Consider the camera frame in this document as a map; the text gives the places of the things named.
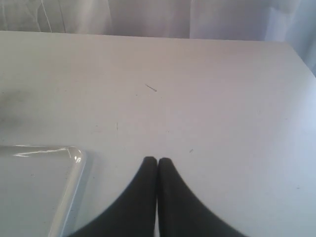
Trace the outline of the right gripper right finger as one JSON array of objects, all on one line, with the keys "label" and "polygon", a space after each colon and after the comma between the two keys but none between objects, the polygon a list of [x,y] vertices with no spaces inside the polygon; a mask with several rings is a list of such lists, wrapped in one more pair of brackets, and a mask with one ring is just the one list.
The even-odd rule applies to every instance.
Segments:
[{"label": "right gripper right finger", "polygon": [[173,162],[158,162],[158,225],[161,237],[243,237],[190,190]]}]

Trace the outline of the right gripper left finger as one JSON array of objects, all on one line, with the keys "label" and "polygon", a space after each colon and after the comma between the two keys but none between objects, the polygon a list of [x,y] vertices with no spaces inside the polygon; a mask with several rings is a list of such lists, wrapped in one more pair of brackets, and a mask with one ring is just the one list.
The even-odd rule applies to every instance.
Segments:
[{"label": "right gripper left finger", "polygon": [[153,237],[156,221],[158,162],[145,157],[121,195],[72,237]]}]

